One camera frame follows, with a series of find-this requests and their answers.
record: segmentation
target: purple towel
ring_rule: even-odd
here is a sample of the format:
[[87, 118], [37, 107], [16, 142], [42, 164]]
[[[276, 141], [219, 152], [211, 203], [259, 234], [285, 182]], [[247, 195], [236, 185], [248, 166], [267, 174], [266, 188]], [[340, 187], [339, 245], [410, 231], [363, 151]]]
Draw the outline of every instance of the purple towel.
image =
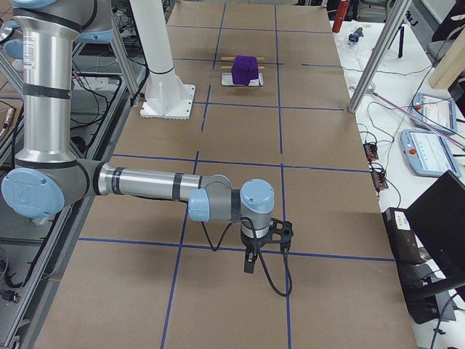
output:
[[234, 85], [248, 86], [250, 80], [259, 78], [259, 64], [253, 56], [235, 56], [231, 69]]

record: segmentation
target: label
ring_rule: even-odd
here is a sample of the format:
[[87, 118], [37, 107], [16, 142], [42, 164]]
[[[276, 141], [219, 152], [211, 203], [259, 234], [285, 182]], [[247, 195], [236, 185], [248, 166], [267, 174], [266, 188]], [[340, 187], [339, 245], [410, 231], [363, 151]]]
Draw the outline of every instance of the label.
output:
[[394, 215], [397, 229], [410, 230], [410, 224], [408, 224], [407, 217], [405, 216], [404, 212], [396, 211]]
[[36, 40], [33, 36], [23, 37], [23, 67], [36, 69]]

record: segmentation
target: black monitor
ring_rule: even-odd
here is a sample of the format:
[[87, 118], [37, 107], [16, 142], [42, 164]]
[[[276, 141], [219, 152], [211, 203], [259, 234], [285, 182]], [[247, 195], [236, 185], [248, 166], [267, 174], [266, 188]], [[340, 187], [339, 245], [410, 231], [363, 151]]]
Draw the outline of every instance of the black monitor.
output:
[[[422, 303], [429, 304], [432, 297], [451, 289], [465, 300], [465, 185], [447, 171], [406, 209], [405, 216], [411, 230], [446, 276], [443, 280], [429, 278], [426, 285], [424, 280], [403, 283], [409, 310], [421, 309]], [[417, 322], [428, 319], [419, 318]]]

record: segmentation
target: robotic arm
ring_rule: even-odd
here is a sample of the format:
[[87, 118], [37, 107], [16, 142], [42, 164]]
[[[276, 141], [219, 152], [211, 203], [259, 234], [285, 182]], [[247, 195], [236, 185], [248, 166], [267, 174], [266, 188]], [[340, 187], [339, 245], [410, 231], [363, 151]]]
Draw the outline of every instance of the robotic arm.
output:
[[[111, 40], [110, 0], [11, 1], [16, 6], [15, 20], [23, 29], [25, 134], [24, 148], [15, 156], [18, 168], [1, 184], [9, 206], [23, 216], [40, 218], [82, 198], [110, 193], [186, 201], [194, 221], [240, 223], [246, 246], [245, 272], [254, 272], [265, 244], [280, 244], [287, 256], [292, 224], [271, 218], [274, 191], [264, 180], [250, 180], [239, 190], [223, 176], [127, 169], [77, 159], [69, 149], [73, 42], [79, 37], [93, 42]], [[146, 2], [132, 0], [132, 4], [141, 8], [141, 1]], [[157, 15], [164, 25], [161, 1], [153, 2], [159, 5]]]

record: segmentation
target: red cylinder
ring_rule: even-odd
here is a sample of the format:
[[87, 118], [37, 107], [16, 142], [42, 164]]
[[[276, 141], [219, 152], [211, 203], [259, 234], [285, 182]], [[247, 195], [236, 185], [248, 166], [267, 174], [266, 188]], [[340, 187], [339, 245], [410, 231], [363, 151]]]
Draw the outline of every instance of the red cylinder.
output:
[[336, 17], [334, 18], [333, 33], [338, 33], [341, 30], [342, 22], [346, 17], [347, 9], [349, 8], [349, 0], [341, 0], [337, 8]]

